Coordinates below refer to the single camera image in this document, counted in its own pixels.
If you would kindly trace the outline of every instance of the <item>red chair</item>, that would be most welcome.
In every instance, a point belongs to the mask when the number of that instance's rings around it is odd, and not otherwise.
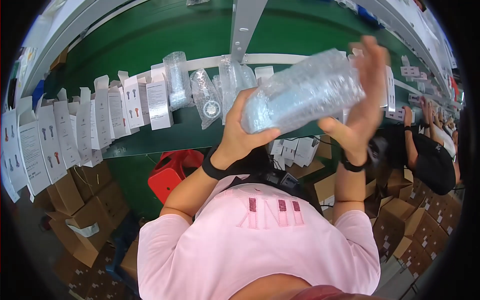
[[[162,162],[167,157],[171,160],[162,167]],[[161,203],[165,204],[168,195],[186,177],[183,167],[199,168],[203,159],[202,153],[191,149],[164,152],[148,177],[148,186]]]

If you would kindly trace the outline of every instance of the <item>left hand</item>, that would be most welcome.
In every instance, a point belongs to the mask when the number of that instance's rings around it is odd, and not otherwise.
[[[220,170],[247,156],[256,147],[263,146],[280,135],[280,129],[272,128],[257,134],[247,134],[240,125],[245,101],[256,88],[243,90],[235,99],[225,118],[222,142],[212,154],[210,162]]]

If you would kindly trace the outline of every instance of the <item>black wristband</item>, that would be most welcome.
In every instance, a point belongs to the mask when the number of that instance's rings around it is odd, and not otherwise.
[[[365,167],[368,165],[369,163],[369,157],[367,155],[367,161],[362,165],[362,166],[354,166],[352,165],[348,159],[347,159],[347,156],[345,155],[345,150],[343,150],[343,148],[340,149],[340,155],[341,155],[341,158],[340,158],[340,162],[342,163],[343,167],[345,168],[345,170],[347,171],[350,171],[350,172],[355,172],[355,173],[358,173],[358,172],[361,172],[365,169]]]
[[[216,180],[221,180],[228,176],[228,173],[226,170],[219,170],[215,168],[212,165],[212,162],[210,161],[210,158],[212,157],[212,154],[217,150],[218,145],[213,146],[212,149],[208,152],[207,156],[204,158],[204,161],[202,162],[202,169],[204,172],[211,178],[216,179]]]

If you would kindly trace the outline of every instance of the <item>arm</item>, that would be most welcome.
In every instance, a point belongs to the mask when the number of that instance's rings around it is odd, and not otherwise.
[[[351,108],[345,125],[333,118],[321,119],[318,125],[338,141],[351,164],[362,166],[367,161],[368,142],[382,120],[380,102],[386,97],[385,62],[388,60],[388,52],[378,46],[372,36],[363,37],[362,44],[351,46],[362,49],[365,54],[362,58],[357,57],[355,64],[366,97]],[[333,224],[348,211],[364,212],[364,200],[365,171],[351,172],[339,164],[335,182]]]
[[[269,129],[258,134],[247,134],[240,126],[241,112],[248,96],[255,90],[241,91],[227,114],[222,142],[212,154],[212,166],[226,170],[231,164],[244,158],[256,147],[265,145],[280,135],[280,130]],[[195,215],[217,185],[218,180],[209,177],[202,167],[182,181],[168,196],[160,216],[175,214],[192,224]]]

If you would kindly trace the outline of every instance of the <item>bubble wrap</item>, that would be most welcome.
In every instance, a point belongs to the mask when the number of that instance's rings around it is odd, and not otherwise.
[[[331,49],[265,81],[247,99],[241,126],[247,133],[279,128],[284,134],[349,108],[364,96],[357,69]]]
[[[255,74],[253,74],[253,70],[247,65],[241,65],[241,70],[243,73],[244,89],[257,87],[257,78],[255,77]]]
[[[222,82],[220,81],[220,75],[213,76],[212,83],[218,92],[218,97],[220,101],[223,101],[223,93],[222,93]]]
[[[198,113],[202,119],[202,130],[210,126],[222,112],[218,93],[204,69],[198,69],[190,75],[192,95]]]
[[[218,72],[220,74],[220,81],[222,83],[222,124],[225,125],[225,117],[233,106],[233,102],[237,98],[241,90],[246,89],[243,84],[243,69],[240,63],[236,60],[231,60],[230,57],[224,57],[218,64]]]
[[[194,106],[185,52],[172,52],[163,58],[167,73],[168,99],[172,111]]]

